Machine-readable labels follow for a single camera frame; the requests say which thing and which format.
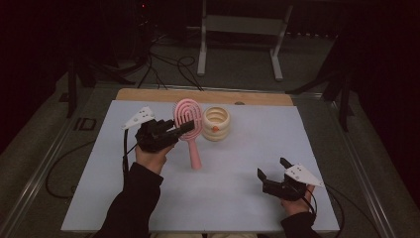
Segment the black stand legs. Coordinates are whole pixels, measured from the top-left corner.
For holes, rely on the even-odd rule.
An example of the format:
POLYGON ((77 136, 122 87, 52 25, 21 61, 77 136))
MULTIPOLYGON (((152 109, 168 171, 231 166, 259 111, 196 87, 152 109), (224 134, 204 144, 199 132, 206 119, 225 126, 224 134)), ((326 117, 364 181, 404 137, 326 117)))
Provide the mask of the black stand legs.
POLYGON ((352 74, 356 69, 356 62, 353 56, 353 44, 343 34, 339 35, 324 62, 322 63, 316 77, 291 90, 286 94, 298 95, 317 85, 326 83, 327 86, 322 92, 324 101, 331 101, 341 96, 339 100, 339 123, 345 132, 348 132, 348 115, 352 74))
POLYGON ((80 79, 81 83, 87 87, 93 87, 96 83, 96 79, 91 73, 91 67, 105 74, 111 80, 125 85, 133 85, 132 81, 125 79, 94 59, 87 56, 70 56, 67 60, 67 118, 70 118, 77 108, 77 80, 80 79))

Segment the cream ribbed cup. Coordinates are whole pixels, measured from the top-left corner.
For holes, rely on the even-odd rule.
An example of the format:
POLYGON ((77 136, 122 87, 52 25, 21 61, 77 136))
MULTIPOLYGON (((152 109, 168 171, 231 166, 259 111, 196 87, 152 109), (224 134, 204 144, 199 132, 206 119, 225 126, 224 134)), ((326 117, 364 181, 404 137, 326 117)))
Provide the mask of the cream ribbed cup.
POLYGON ((203 112, 203 131, 205 139, 212 142, 224 140, 230 132, 231 115, 220 106, 208 107, 203 112))

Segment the metal frame rail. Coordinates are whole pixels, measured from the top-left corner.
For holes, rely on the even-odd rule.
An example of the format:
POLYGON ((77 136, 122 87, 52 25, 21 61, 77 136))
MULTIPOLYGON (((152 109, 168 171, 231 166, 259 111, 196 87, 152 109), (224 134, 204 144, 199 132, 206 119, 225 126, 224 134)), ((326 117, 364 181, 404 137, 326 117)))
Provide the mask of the metal frame rail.
POLYGON ((60 230, 67 201, 48 195, 45 179, 92 92, 78 92, 74 116, 67 118, 57 90, 0 154, 0 238, 84 237, 60 230))
POLYGON ((350 164, 352 165, 356 179, 367 202, 367 206, 374 221, 374 227, 376 228, 379 237, 396 238, 396 233, 385 214, 382 203, 374 189, 373 184, 369 180, 368 173, 363 166, 360 154, 358 153, 350 134, 344 130, 343 126, 339 122, 340 107, 334 101, 325 101, 325 104, 334 121, 335 127, 339 131, 344 144, 346 145, 347 151, 350 153, 350 164))

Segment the person's left hand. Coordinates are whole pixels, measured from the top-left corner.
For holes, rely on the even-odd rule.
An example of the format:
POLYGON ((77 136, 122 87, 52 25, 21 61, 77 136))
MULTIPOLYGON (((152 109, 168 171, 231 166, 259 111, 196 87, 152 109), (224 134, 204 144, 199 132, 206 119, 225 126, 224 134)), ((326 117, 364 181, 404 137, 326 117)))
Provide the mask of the person's left hand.
POLYGON ((166 155, 174 148, 170 145, 157 153, 143 151, 139 146, 136 147, 136 163, 159 175, 166 163, 166 155))

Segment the pink hairbrush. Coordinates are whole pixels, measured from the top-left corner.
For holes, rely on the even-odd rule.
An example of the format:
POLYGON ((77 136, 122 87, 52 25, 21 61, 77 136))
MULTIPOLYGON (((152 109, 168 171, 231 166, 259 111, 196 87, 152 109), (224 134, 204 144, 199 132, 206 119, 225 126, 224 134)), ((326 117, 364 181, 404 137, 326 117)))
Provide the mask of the pink hairbrush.
POLYGON ((194 170, 199 170, 202 165, 196 145, 196 138, 201 134, 203 129, 201 106, 193 99, 181 99, 174 106, 173 118, 177 128, 185 126, 189 122, 193 124, 193 129, 184 133, 180 139, 186 141, 188 144, 191 167, 194 170))

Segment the small black floor frame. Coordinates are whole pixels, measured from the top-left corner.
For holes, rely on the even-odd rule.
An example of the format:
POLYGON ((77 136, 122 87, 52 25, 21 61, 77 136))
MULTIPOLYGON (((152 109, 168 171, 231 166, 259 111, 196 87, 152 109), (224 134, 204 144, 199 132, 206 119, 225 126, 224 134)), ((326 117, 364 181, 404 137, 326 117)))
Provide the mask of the small black floor frame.
POLYGON ((73 127, 74 131, 93 131, 96 127, 97 120, 93 118, 78 118, 73 127))

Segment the white table mat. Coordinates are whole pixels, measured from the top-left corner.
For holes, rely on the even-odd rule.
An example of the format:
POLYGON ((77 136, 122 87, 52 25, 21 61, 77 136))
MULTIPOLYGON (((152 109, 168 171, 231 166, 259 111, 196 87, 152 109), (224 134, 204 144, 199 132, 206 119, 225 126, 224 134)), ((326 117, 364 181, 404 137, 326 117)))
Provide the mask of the white table mat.
MULTIPOLYGON (((122 156, 135 131, 122 125, 144 107, 142 101, 112 101, 87 161, 62 230, 93 232, 123 186, 122 156)), ((285 214, 276 197, 263 192, 258 178, 281 180, 281 159, 321 175, 299 111, 294 106, 230 105, 226 139, 196 140, 202 167, 190 166, 180 141, 161 172, 160 198, 150 218, 152 232, 278 232, 285 214)))

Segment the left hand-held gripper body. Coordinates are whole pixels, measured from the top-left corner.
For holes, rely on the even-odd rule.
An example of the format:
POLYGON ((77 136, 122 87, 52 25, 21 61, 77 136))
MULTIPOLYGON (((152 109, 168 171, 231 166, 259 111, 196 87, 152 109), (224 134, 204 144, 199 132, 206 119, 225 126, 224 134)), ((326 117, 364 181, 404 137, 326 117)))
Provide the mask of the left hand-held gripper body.
POLYGON ((130 128, 139 126, 135 138, 139 147, 149 153, 157 153, 160 150, 175 144, 178 139, 169 139, 164 136, 164 120, 157 120, 155 113, 149 106, 143 107, 122 129, 127 132, 130 128))

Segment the person's right hand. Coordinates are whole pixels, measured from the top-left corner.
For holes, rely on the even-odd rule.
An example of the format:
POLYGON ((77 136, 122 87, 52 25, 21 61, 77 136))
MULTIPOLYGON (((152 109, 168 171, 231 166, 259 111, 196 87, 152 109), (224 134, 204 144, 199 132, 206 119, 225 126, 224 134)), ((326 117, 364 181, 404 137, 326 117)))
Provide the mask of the person's right hand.
POLYGON ((282 199, 280 201, 280 204, 284 208, 286 214, 288 216, 292 216, 298 213, 310 212, 312 210, 311 197, 312 197, 314 188, 315 188, 314 185, 309 184, 306 187, 304 196, 298 200, 289 201, 289 200, 282 199))

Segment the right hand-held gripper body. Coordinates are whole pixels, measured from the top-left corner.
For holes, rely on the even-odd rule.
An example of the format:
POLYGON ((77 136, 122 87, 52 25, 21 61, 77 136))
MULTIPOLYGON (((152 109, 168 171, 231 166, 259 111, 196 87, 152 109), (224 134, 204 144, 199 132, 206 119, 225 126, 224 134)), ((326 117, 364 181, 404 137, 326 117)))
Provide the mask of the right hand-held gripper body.
POLYGON ((280 199, 295 201, 302 198, 306 187, 311 184, 324 187, 324 183, 316 178, 302 165, 294 165, 284 172, 283 181, 274 181, 266 178, 262 182, 262 191, 280 199))

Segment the white metal stand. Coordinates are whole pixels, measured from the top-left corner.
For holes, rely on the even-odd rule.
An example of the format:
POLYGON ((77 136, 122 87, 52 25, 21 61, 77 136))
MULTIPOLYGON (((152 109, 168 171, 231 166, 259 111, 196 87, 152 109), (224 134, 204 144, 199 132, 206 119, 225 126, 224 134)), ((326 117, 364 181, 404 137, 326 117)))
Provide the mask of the white metal stand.
POLYGON ((235 34, 254 34, 276 36, 276 45, 269 51, 274 79, 283 80, 283 74, 279 62, 279 52, 287 30, 288 22, 293 10, 291 4, 285 7, 285 13, 280 19, 252 18, 237 16, 209 15, 207 13, 207 1, 202 0, 201 12, 201 43, 198 56, 197 75, 203 76, 206 71, 207 60, 207 33, 223 32, 235 34))

